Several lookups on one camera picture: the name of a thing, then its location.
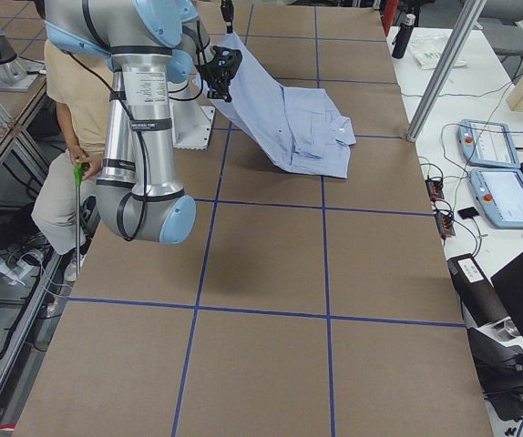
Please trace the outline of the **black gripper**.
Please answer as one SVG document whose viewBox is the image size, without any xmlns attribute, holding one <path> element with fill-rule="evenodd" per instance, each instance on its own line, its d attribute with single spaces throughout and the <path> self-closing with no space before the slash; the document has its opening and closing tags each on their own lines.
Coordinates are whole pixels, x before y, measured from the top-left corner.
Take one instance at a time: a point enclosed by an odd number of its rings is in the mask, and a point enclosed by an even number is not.
<svg viewBox="0 0 523 437">
<path fill-rule="evenodd" d="M 220 1 L 220 11 L 223 17 L 224 23 L 226 24 L 226 33 L 233 33 L 233 18 L 234 18 L 234 5 L 231 0 Z"/>
<path fill-rule="evenodd" d="M 224 46 L 207 47 L 198 55 L 197 70 L 208 85 L 209 100 L 231 102 L 230 84 L 241 61 L 241 50 Z"/>
</svg>

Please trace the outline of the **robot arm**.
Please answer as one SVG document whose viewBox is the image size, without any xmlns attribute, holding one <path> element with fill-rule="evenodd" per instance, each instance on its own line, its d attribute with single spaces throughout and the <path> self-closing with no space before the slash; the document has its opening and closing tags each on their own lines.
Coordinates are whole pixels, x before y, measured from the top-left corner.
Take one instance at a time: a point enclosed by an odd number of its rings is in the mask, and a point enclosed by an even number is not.
<svg viewBox="0 0 523 437">
<path fill-rule="evenodd" d="M 197 71 L 207 96 L 231 101 L 241 52 L 210 43 L 191 1 L 47 1 L 46 32 L 69 53 L 106 59 L 108 133 L 96 182 L 99 215 L 127 241 L 180 244 L 196 203 L 177 178 L 174 144 L 210 121 L 196 101 L 171 97 Z"/>
</svg>

